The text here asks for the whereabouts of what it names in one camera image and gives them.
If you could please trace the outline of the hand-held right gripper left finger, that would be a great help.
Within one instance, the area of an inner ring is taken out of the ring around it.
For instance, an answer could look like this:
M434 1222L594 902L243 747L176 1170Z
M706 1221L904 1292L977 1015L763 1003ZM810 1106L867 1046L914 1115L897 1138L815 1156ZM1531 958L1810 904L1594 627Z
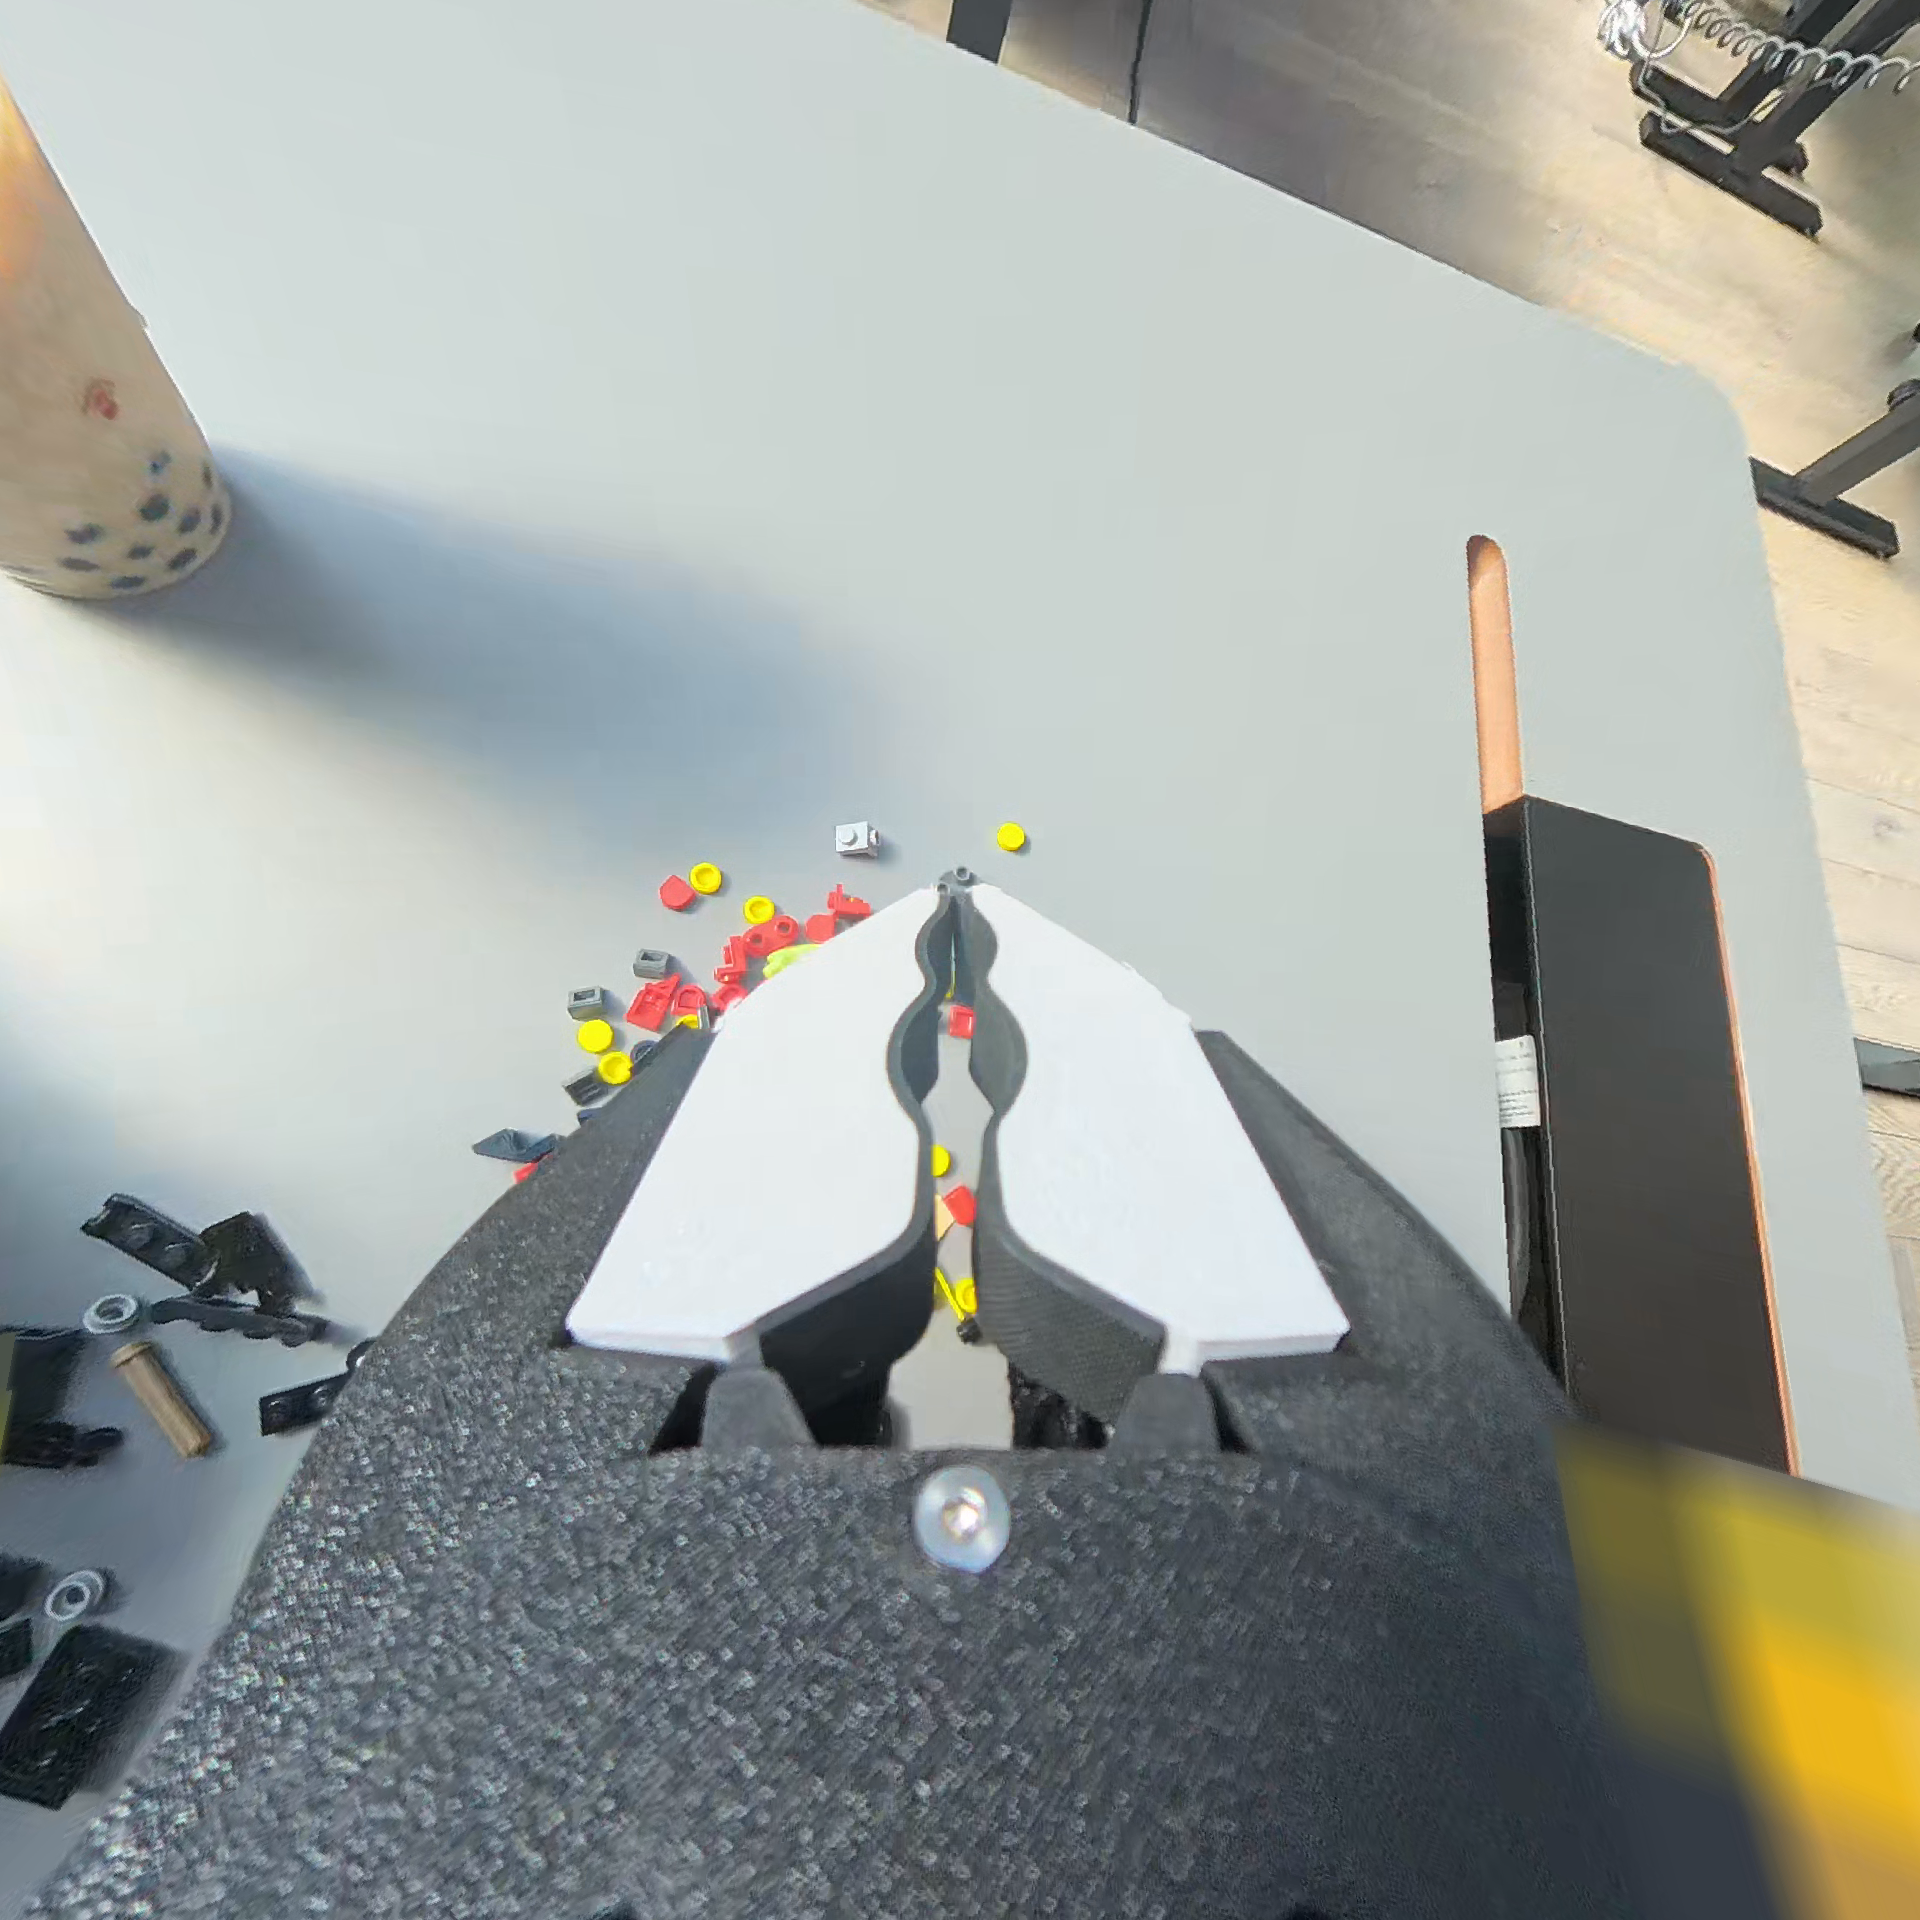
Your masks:
M712 1035L575 1307L576 1346L891 1370L934 1312L953 891L873 912Z

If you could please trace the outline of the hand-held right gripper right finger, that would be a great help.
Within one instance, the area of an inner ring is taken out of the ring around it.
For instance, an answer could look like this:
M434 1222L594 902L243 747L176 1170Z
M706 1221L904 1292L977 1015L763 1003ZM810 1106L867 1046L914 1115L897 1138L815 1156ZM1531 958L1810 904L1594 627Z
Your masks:
M1084 1413L1151 1375L1334 1352L1352 1330L1188 1015L1001 887L961 891L990 1103L977 1320Z

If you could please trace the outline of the pile of small coloured bricks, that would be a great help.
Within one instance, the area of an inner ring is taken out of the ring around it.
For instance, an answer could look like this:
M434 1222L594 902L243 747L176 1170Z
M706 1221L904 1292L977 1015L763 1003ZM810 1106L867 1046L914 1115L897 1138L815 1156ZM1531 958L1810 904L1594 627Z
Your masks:
M947 1006L969 992L969 979L961 970L961 891L985 879L987 872L979 864L959 861L905 893L930 885L953 893L953 959L940 1011L940 1054ZM587 1373L625 1367L760 1367L584 1349L570 1339L568 1316L721 1022L756 988L775 982L887 904L894 902L862 900L834 887L817 912L824 927L784 912L750 918L727 940L724 959L710 980L690 975L660 952L635 975L635 992L627 1006L593 1018L609 1029L609 1045L587 1052L585 1076L602 1100L584 1131L537 1158L524 1187L482 1215L434 1274L438 1330L448 1332L463 1320L465 1358L488 1355L500 1370L518 1372L544 1365ZM795 1384L803 1396L828 1402L871 1375L887 1379L891 1370L771 1372Z

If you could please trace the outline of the tan cylindrical pin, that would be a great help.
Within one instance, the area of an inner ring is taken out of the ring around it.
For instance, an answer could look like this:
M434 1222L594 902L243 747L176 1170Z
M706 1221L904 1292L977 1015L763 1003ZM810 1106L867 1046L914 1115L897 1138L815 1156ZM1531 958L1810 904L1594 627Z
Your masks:
M110 1352L110 1367L179 1459L204 1459L216 1450L216 1431L180 1387L160 1346L150 1339L127 1342Z

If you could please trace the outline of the yellow blurred object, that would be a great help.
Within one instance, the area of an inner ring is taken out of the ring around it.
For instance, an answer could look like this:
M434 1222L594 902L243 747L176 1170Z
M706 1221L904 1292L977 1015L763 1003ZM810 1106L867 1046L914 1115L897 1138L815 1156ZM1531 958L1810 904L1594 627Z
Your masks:
M1646 1916L1918 1916L1916 1515L1554 1437Z

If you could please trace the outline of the pile of black bricks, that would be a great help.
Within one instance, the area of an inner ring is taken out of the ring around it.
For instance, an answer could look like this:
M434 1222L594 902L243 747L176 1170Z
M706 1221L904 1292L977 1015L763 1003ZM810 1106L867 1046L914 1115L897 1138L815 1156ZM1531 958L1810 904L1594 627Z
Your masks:
M78 1423L65 1413L92 1346L113 1352L150 1339L163 1349L158 1328L243 1336L291 1352L334 1339L330 1319L304 1307L311 1292L304 1271L263 1214L236 1211L191 1227L114 1190L80 1230L139 1263L166 1292L158 1298L108 1292L83 1307L74 1328L4 1326L8 1469L97 1469L127 1445L121 1427ZM171 1370L193 1399L175 1363ZM216 1434L209 1456L220 1445ZM4 1715L8 1799L59 1810L102 1786L108 1763L128 1744L175 1669L169 1647L108 1620L113 1600L108 1568L50 1572L39 1559L4 1551L2 1676L4 1685L24 1685Z

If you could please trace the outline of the bubble tea cup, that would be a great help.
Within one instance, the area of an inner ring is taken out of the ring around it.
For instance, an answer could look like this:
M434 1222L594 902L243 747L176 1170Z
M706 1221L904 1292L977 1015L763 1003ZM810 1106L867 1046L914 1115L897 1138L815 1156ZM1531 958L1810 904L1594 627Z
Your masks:
M124 600L185 583L232 527L202 424L4 90L4 578Z

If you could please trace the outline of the black desk frame foot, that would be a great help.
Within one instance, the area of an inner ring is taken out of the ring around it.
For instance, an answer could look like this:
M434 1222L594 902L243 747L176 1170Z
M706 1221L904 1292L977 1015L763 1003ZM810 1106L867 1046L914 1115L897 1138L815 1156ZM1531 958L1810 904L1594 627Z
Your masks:
M1896 560L1903 551L1892 518L1851 500L1868 478L1883 474L1918 451L1918 379L1910 378L1888 392L1883 413L1855 437L1822 453L1798 470L1750 459L1758 503L1812 532L1866 552Z
M1812 240L1806 133L1840 100L1916 84L1916 2L1659 4L1631 43L1642 146Z

